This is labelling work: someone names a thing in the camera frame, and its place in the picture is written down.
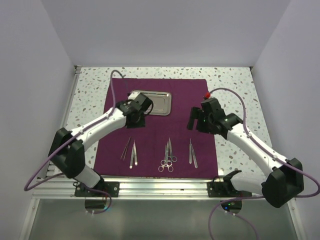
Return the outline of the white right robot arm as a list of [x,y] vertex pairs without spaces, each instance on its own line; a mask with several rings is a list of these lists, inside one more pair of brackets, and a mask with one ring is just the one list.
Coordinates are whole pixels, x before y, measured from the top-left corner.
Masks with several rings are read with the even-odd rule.
[[266,177],[260,180],[247,176],[241,170],[234,170],[223,176],[222,182],[213,181],[210,187],[231,197],[238,192],[262,195],[273,207],[280,208],[304,190],[302,163],[273,151],[245,127],[244,121],[236,114],[225,114],[214,97],[202,101],[200,107],[192,107],[187,124],[188,130],[220,135],[236,145]]

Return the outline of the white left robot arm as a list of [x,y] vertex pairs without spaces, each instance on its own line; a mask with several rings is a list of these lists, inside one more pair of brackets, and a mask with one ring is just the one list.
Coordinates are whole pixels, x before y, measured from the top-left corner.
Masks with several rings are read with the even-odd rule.
[[92,196],[101,195],[105,181],[86,164],[85,152],[118,129],[145,127],[146,111],[153,105],[153,101],[143,93],[130,95],[129,99],[114,104],[106,113],[83,126],[72,130],[59,129],[49,152],[51,162],[67,178],[86,186]]

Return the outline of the steel scalpel handle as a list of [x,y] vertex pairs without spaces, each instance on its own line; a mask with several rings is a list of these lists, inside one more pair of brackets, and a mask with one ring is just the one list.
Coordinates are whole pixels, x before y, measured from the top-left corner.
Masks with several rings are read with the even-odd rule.
[[193,157],[192,157],[192,139],[189,139],[189,164],[192,164],[193,162]]

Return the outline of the purple cloth wrap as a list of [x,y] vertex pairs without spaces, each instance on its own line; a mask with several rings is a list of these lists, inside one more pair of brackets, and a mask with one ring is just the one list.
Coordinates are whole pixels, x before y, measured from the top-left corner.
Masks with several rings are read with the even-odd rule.
[[[135,79],[115,78],[113,81],[117,102],[127,99],[133,90],[169,92],[172,95],[171,112],[167,116],[149,115],[145,127],[121,128],[98,142],[94,170],[101,175],[157,178],[213,179],[218,175],[215,137],[187,129],[192,107],[200,107],[209,91],[204,79]],[[131,137],[124,160],[121,155]],[[173,172],[167,168],[158,171],[165,156],[166,144],[171,139]],[[189,164],[189,143],[195,151],[198,168]],[[130,169],[132,147],[136,143],[138,165]]]

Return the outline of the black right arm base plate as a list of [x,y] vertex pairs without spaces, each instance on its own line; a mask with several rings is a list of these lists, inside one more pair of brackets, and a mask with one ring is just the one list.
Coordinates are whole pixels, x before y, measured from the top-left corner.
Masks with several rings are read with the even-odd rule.
[[248,191],[238,191],[226,176],[219,176],[206,184],[209,198],[239,198],[251,197],[252,193]]

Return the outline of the steel needle holder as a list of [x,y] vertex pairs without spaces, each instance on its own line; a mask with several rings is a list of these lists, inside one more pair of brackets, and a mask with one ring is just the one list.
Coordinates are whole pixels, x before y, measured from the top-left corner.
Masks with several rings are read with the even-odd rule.
[[168,172],[172,173],[174,168],[173,168],[173,163],[169,157],[169,149],[168,149],[168,167],[165,167],[167,168]]

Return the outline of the thin pointed steel tweezers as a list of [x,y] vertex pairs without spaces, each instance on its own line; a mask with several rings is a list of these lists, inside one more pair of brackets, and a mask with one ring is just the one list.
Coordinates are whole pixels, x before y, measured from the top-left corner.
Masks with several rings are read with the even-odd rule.
[[127,141],[127,143],[126,143],[125,147],[124,147],[124,150],[123,150],[123,152],[122,152],[122,154],[121,154],[120,159],[121,159],[121,160],[123,160],[123,161],[124,161],[124,160],[125,160],[125,158],[126,158],[126,154],[127,154],[128,147],[129,147],[130,142],[131,142],[131,137],[129,137],[129,139],[128,139],[128,141]]

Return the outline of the stainless steel instrument tray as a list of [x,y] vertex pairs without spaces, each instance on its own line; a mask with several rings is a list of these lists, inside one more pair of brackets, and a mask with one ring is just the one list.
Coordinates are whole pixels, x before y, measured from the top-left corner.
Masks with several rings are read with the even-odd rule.
[[128,95],[129,100],[134,100],[138,94],[144,94],[153,102],[150,115],[168,116],[172,108],[172,94],[164,91],[133,90]]

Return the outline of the small steel hemostat clamp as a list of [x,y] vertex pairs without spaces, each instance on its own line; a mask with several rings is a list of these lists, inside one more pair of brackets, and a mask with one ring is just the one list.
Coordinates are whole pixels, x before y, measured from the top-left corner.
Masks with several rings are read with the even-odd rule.
[[172,147],[171,138],[168,139],[168,148],[169,148],[169,158],[171,159],[171,161],[173,163],[176,163],[178,158],[176,156],[174,156],[174,154],[173,154],[173,147]]

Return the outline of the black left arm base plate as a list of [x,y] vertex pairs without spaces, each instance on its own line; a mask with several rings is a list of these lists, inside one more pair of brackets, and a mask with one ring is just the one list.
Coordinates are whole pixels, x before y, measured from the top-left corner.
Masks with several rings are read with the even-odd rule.
[[74,196],[93,198],[93,197],[105,197],[108,193],[112,198],[117,198],[120,191],[120,183],[118,181],[104,181],[99,182],[92,189],[85,186],[83,183],[78,181],[73,182],[72,185],[75,187]]

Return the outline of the steel surgical scissors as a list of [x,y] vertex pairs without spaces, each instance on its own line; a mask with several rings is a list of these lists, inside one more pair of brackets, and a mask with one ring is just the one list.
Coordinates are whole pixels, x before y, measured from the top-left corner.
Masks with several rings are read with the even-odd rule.
[[169,154],[169,143],[167,142],[165,145],[164,158],[160,161],[160,166],[158,167],[158,171],[162,173],[166,167],[168,167],[168,154]]

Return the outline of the ridged steel dressing forceps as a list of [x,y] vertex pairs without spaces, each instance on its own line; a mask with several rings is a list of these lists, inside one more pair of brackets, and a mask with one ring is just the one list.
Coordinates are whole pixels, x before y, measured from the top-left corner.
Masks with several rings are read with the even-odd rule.
[[194,167],[197,169],[198,168],[198,162],[197,162],[197,158],[196,158],[196,154],[195,154],[195,150],[194,150],[193,146],[191,146],[191,158],[193,160]]

